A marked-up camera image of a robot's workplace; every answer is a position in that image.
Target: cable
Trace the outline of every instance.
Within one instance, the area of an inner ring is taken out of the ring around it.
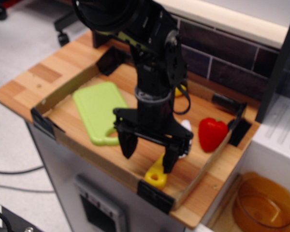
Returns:
[[[32,168],[32,169],[28,169],[28,170],[24,170],[24,171],[17,171],[17,172],[4,172],[4,171],[0,171],[0,174],[5,174],[5,175],[17,175],[17,174],[25,174],[25,173],[30,173],[30,172],[34,172],[37,171],[39,169],[44,168],[44,166],[39,166],[36,168]]]
[[[0,185],[0,188],[2,189],[11,189],[16,191],[22,191],[22,192],[32,192],[32,193],[55,193],[53,190],[35,190],[35,189],[26,189],[26,188],[18,188],[18,187],[12,187],[12,186],[6,186],[6,185]]]
[[[2,213],[0,213],[0,219],[4,222],[7,231],[8,231],[8,232],[13,232],[13,231],[12,231],[12,226],[11,226],[11,224],[10,224],[8,218],[7,218],[5,215],[3,215]]]

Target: toy pepper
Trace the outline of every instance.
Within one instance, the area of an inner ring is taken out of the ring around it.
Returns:
[[[199,124],[199,141],[205,152],[214,151],[227,136],[228,126],[213,118],[205,118]]]

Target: gray floor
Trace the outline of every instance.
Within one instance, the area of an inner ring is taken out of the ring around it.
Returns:
[[[52,0],[23,0],[0,21],[0,86],[60,49],[53,22],[70,8]],[[87,31],[80,22],[65,32],[70,40]],[[41,165],[24,121],[0,105],[0,170],[18,171]],[[53,190],[44,169],[24,175],[0,175],[0,185]],[[0,188],[0,204],[45,232],[69,232],[54,193]]]

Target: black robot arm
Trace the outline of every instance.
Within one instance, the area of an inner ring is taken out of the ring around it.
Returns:
[[[73,0],[73,6],[91,30],[130,45],[138,106],[114,110],[124,156],[133,154],[138,137],[150,140],[165,147],[164,172],[171,172],[193,137],[173,116],[175,88],[187,78],[176,21],[152,0]]]

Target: orange bowl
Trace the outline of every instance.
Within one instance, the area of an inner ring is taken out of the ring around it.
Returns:
[[[232,213],[244,232],[290,232],[290,193],[269,179],[252,177],[241,184]]]

